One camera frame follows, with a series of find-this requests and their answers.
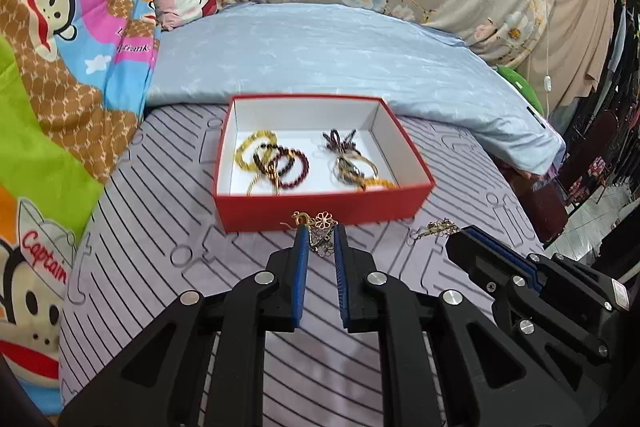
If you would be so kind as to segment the gold chain earring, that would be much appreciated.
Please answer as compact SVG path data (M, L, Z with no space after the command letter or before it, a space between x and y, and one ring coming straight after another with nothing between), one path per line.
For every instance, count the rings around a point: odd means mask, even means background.
M428 236L449 236L457 233L460 228L449 219L442 219L428 222L424 227L419 227L411 230L409 233L409 239L411 242L420 241L424 237Z

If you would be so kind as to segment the silver metal wristwatch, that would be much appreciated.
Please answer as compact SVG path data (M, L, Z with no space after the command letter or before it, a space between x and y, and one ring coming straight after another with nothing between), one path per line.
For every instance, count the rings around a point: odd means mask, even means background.
M346 184L361 186L364 180L364 174L347 158L337 158L335 176Z

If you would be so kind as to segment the gold flower earring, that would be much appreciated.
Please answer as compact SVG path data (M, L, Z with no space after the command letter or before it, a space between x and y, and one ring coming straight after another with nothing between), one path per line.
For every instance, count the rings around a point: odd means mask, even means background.
M299 256L315 254L320 258L329 258L334 255L334 229L338 222L333 219L331 213L320 211L311 216L303 211L294 211L291 219L280 222L285 230L306 230L307 238L299 249Z

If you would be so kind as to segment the rose gold bangle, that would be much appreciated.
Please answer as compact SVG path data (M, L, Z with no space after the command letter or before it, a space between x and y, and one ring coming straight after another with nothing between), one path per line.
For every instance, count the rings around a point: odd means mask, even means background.
M353 187L357 187L357 188L359 188L359 190L364 190L365 188L367 188L368 187L368 183L370 181L375 180L378 177L378 174L380 173L380 170L378 170L378 166L375 165L375 163L372 160L370 160L367 157L362 156L359 153L355 153L355 152L341 153L341 154L337 155L337 158L339 158L339 157L345 157L345 158L349 159L364 174L364 180L363 180L363 184L361 186L347 184L347 185L350 185L350 186L353 186ZM335 159L334 167L333 167L334 176L335 176L335 173L336 173L335 164L336 164L337 158Z

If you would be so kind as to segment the grey striped bed sheet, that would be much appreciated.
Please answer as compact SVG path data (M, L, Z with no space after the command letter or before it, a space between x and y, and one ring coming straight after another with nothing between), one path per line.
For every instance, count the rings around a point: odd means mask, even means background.
M290 232L228 234L212 195L227 109L169 105L149 113L107 182L78 247L63 311L62 395L70 399L153 317L195 289L226 291L291 245ZM490 298L445 251L442 237L416 238L429 223L476 225L522 255L541 251L511 187L464 129L406 117L436 181L416 217L354 225L352 246L415 291L454 288L478 309ZM378 340L348 335L337 309L334 263L311 255L302 325L271 334L265 358L268 426L378 426Z

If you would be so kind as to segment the green plastic object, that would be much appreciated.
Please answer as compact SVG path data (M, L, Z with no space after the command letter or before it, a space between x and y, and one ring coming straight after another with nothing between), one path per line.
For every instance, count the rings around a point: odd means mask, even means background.
M542 107L535 90L522 75L520 75L516 70L506 66L498 66L497 72L508 83L510 83L512 87L518 90L518 93L525 98L525 100L533 106L540 115L544 115L544 108Z

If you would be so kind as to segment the beige hanging cloth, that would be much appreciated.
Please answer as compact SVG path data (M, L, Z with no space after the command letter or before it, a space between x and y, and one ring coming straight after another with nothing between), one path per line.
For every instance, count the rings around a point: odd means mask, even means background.
M614 34L614 0L555 0L549 25L518 71L551 113L597 89Z

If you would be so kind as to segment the red cardboard box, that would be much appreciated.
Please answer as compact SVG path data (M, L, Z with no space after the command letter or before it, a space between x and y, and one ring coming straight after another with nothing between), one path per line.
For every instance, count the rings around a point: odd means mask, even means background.
M333 174L338 154L378 166L359 190ZM413 217L435 186L416 146L380 98L263 94L232 98L222 127L213 196L224 231L281 230L294 211L344 225Z

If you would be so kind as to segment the light blue quilt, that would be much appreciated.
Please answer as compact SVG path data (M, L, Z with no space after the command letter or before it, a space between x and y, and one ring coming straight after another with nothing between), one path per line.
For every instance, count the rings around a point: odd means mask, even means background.
M244 3L163 32L146 103L267 93L382 98L398 116L469 130L533 174L565 152L551 124L461 39L338 4Z

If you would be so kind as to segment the colourful monkey cartoon blanket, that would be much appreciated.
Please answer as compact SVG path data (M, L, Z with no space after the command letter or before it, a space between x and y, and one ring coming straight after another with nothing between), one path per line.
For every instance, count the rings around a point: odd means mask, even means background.
M1 360L45 417L77 248L159 50L152 0L1 0Z

